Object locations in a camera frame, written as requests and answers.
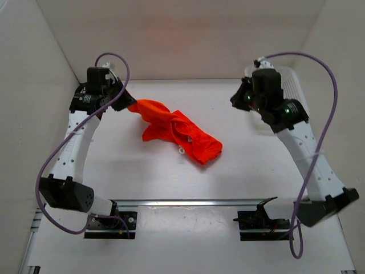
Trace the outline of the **orange shorts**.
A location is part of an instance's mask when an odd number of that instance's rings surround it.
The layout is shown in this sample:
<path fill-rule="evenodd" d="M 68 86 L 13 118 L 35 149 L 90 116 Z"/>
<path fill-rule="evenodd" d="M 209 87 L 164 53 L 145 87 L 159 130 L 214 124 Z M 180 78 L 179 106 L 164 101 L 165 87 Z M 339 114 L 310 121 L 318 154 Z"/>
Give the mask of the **orange shorts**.
<path fill-rule="evenodd" d="M 204 165 L 218 158 L 223 144 L 204 132 L 181 111 L 171 112 L 161 102 L 140 99 L 128 107 L 130 112 L 141 115 L 149 126 L 142 134 L 144 142 L 163 140 L 174 143 L 194 162 Z"/>

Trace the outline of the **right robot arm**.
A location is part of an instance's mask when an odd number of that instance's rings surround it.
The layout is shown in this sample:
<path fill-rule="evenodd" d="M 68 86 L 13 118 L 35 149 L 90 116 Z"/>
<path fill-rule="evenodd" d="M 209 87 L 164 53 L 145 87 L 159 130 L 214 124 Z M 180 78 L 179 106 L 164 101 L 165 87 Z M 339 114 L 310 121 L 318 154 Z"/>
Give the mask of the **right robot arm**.
<path fill-rule="evenodd" d="M 243 77 L 230 102 L 234 108 L 260 114 L 288 150 L 307 192 L 293 208 L 303 225 L 313 227 L 359 199 L 358 191 L 344 185 L 320 152 L 302 103 L 285 98 L 278 72 Z"/>

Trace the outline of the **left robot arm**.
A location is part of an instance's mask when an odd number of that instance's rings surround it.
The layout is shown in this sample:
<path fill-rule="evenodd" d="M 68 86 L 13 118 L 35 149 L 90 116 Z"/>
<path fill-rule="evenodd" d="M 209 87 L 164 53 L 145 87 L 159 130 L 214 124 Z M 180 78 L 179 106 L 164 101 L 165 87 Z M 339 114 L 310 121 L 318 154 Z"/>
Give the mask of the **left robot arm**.
<path fill-rule="evenodd" d="M 121 111 L 135 103 L 120 79 L 80 84 L 71 101 L 64 144 L 55 154 L 57 160 L 50 173 L 39 179 L 38 196 L 52 208 L 98 216 L 106 228 L 116 227 L 120 220 L 116 202 L 97 196 L 83 184 L 83 170 L 92 137 L 106 109 Z"/>

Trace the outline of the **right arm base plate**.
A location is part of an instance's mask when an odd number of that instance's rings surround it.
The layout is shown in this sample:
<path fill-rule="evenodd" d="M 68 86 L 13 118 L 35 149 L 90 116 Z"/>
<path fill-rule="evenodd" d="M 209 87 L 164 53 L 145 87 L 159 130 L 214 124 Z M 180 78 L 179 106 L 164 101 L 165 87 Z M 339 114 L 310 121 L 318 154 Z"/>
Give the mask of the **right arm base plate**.
<path fill-rule="evenodd" d="M 289 240 L 289 219 L 271 219 L 264 206 L 276 199 L 265 199 L 254 211 L 238 211 L 233 221 L 238 223 L 240 241 L 284 241 Z"/>

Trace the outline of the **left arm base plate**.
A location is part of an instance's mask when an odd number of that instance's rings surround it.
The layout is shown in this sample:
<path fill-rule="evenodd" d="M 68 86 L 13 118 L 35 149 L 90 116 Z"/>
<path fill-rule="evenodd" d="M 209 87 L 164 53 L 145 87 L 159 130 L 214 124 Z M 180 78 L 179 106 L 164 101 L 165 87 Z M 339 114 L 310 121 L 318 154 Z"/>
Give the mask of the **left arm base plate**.
<path fill-rule="evenodd" d="M 84 232 L 85 239 L 126 239 L 133 240 L 136 236 L 137 211 L 120 211 L 119 216 L 125 221 L 95 218 Z"/>

